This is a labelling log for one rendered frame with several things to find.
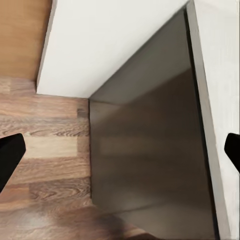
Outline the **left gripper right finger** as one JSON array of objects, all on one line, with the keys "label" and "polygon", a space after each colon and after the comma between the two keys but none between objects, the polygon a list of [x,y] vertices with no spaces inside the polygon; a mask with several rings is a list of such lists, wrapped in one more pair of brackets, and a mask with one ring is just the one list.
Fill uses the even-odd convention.
[{"label": "left gripper right finger", "polygon": [[240,173],[240,135],[235,133],[229,133],[227,135],[224,151],[235,165]]}]

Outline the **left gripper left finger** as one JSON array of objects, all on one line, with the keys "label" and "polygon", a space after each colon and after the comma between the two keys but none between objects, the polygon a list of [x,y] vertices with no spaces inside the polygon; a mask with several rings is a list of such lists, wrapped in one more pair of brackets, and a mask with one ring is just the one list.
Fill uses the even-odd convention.
[{"label": "left gripper left finger", "polygon": [[26,153],[22,133],[0,138],[0,193]]}]

